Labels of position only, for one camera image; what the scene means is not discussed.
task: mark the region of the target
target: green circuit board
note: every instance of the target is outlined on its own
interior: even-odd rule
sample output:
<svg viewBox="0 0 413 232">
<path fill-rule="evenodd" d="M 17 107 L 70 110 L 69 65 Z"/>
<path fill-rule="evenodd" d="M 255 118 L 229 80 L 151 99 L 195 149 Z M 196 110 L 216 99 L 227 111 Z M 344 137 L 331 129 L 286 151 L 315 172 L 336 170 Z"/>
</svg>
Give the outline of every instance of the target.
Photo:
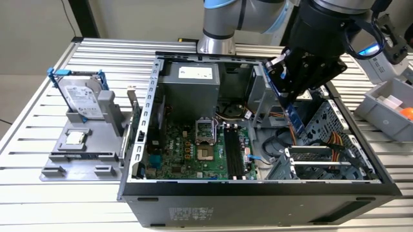
<svg viewBox="0 0 413 232">
<path fill-rule="evenodd" d="M 239 130 L 237 134 L 239 138 L 248 138 L 245 130 Z M 195 127 L 192 125 L 168 124 L 160 164 L 155 172 L 147 172 L 148 178 L 227 180 L 223 129 L 217 128 L 216 130 L 216 143 L 213 146 L 196 145 Z M 244 176 L 245 179 L 256 179 L 252 163 L 251 170 L 244 173 Z"/>
</svg>

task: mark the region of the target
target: white wall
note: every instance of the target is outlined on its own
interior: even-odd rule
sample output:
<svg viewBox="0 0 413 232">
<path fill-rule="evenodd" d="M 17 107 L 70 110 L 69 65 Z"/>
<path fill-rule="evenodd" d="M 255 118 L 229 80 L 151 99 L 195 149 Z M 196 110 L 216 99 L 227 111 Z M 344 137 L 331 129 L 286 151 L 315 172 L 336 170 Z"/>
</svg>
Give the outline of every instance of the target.
<svg viewBox="0 0 413 232">
<path fill-rule="evenodd" d="M 200 39 L 201 0 L 89 0 L 96 25 L 113 39 L 176 41 Z M 267 44 L 270 35 L 237 31 L 235 42 Z"/>
<path fill-rule="evenodd" d="M 0 0 L 0 74 L 45 75 L 72 37 L 60 0 Z"/>
</svg>

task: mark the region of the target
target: ram slot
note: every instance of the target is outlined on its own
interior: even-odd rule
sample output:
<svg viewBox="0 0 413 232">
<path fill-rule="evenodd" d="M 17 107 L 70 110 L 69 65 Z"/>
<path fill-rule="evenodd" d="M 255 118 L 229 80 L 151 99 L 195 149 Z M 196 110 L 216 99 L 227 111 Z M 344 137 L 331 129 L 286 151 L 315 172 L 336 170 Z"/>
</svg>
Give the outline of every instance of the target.
<svg viewBox="0 0 413 232">
<path fill-rule="evenodd" d="M 228 179 L 241 179 L 243 176 L 243 161 L 240 154 L 240 146 L 236 129 L 224 129 L 224 142 L 225 142 L 225 164 Z"/>
</svg>

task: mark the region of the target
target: orange object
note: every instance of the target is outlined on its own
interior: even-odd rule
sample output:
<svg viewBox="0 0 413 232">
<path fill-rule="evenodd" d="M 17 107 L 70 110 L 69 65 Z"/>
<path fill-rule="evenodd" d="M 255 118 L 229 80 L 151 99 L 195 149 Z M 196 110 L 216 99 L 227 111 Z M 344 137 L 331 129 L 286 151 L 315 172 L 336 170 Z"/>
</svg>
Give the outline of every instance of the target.
<svg viewBox="0 0 413 232">
<path fill-rule="evenodd" d="M 413 108 L 402 109 L 399 113 L 406 116 L 407 119 L 413 120 Z"/>
</svg>

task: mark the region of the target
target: open computer tower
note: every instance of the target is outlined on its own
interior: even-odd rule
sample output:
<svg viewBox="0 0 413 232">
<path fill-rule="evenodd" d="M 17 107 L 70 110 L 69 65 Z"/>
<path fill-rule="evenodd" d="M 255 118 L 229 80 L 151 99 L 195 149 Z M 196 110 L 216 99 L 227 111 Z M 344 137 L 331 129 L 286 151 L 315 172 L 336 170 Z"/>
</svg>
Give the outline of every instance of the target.
<svg viewBox="0 0 413 232">
<path fill-rule="evenodd" d="M 340 224 L 401 195 L 334 86 L 283 109 L 263 62 L 156 53 L 118 189 L 144 227 Z"/>
</svg>

